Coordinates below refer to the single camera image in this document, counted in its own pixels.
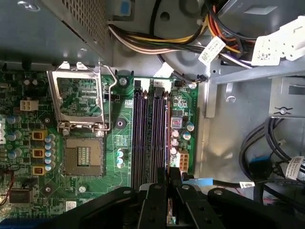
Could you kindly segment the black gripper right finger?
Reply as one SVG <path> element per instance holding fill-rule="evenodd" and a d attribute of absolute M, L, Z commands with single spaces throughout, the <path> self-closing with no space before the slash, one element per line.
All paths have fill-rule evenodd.
<path fill-rule="evenodd" d="M 170 168 L 170 186 L 177 198 L 178 223 L 193 229 L 303 229 L 305 223 L 275 207 L 265 206 L 223 188 L 207 195 L 183 184 L 179 168 Z"/>

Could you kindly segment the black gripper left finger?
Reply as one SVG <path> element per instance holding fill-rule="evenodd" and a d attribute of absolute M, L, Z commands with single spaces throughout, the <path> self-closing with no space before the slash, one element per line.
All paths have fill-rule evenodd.
<path fill-rule="evenodd" d="M 120 187 L 73 208 L 40 229 L 164 229 L 167 215 L 166 171 L 157 169 L 157 183 L 147 191 Z"/>

